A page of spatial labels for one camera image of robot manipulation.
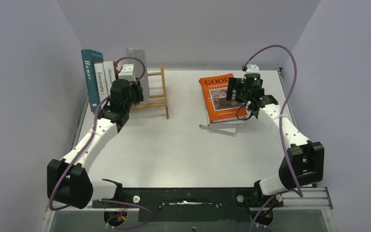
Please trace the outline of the orange book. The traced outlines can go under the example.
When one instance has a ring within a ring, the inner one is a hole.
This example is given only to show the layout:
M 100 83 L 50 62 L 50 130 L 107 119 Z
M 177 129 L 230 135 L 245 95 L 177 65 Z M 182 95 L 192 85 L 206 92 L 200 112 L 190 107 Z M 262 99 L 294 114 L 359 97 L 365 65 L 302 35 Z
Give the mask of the orange book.
M 248 114 L 243 103 L 235 100 L 235 91 L 232 92 L 230 101 L 226 99 L 229 79 L 233 77 L 233 74 L 228 73 L 199 79 L 210 123 L 247 118 Z

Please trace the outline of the white Afternoon tea book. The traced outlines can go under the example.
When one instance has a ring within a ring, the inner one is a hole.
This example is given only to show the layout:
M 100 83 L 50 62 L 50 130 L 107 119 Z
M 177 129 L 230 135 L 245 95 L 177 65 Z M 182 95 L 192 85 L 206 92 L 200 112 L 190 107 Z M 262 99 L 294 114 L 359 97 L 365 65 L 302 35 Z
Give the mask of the white Afternoon tea book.
M 112 87 L 113 82 L 115 81 L 115 62 L 114 61 L 104 61 L 104 73 L 108 89 Z

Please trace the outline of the white Decorate Furniture book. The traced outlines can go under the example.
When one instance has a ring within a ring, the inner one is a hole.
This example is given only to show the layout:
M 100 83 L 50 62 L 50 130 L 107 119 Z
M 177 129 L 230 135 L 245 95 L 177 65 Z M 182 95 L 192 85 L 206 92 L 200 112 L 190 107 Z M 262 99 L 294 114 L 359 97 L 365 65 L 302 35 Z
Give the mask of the white Decorate Furniture book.
M 102 102 L 109 96 L 108 84 L 105 77 L 103 62 L 94 63 L 99 100 Z

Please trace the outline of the teal Humor book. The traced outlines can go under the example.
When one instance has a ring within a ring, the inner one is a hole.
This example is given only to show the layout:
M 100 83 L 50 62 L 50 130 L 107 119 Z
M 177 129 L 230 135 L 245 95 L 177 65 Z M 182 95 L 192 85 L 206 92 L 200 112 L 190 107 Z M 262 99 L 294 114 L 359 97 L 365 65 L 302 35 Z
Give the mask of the teal Humor book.
M 82 49 L 81 56 L 84 67 L 90 109 L 91 112 L 94 113 L 100 103 L 94 63 L 103 62 L 103 54 L 91 49 Z

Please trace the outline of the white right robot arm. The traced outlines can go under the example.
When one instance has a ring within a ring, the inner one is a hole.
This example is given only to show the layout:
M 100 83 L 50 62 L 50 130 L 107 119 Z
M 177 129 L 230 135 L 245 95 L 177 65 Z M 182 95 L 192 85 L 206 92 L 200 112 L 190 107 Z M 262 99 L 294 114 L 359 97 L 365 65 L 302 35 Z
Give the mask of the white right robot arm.
M 295 125 L 283 115 L 283 107 L 272 95 L 266 95 L 258 73 L 250 73 L 244 78 L 230 78 L 226 100 L 236 100 L 266 125 L 281 142 L 284 158 L 276 174 L 259 180 L 252 193 L 253 202 L 265 206 L 271 196 L 302 186 L 316 184 L 324 175 L 324 146 L 303 135 Z

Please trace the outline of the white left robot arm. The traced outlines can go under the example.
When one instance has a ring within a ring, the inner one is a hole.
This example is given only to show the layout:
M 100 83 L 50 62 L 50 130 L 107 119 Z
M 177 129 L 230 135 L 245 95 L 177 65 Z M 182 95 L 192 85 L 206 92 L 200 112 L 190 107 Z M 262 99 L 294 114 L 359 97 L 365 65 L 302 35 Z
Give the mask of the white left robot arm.
M 88 172 L 93 162 L 124 127 L 136 102 L 144 100 L 140 81 L 117 79 L 111 94 L 97 107 L 93 126 L 84 138 L 61 159 L 52 159 L 46 170 L 47 196 L 50 210 L 69 206 L 83 209 L 90 201 L 112 199 L 121 183 L 102 179 L 93 182 Z

